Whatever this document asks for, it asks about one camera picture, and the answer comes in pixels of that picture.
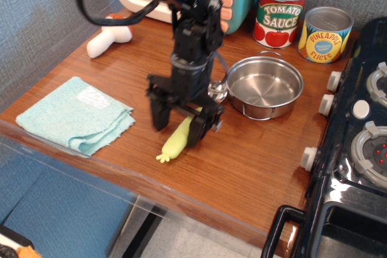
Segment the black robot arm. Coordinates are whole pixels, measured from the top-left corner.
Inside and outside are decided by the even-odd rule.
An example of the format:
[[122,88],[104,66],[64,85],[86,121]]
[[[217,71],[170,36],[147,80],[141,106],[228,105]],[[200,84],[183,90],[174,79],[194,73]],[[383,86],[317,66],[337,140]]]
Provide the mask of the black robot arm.
[[152,0],[148,8],[159,2],[172,12],[174,49],[171,76],[148,75],[153,125],[159,131],[164,129],[171,109],[180,108],[193,116],[187,146],[194,147],[224,112],[207,89],[216,52],[223,45],[223,5],[221,0]]

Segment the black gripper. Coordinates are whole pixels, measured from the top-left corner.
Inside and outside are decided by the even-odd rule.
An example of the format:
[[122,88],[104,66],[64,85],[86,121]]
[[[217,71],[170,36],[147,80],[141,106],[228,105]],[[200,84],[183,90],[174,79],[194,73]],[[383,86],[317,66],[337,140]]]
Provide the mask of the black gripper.
[[209,129],[219,125],[224,109],[208,96],[207,90],[212,82],[213,63],[213,58],[199,62],[171,58],[171,76],[147,76],[147,95],[156,130],[161,131],[169,124],[172,109],[180,109],[194,116],[189,125],[187,147],[195,147]]

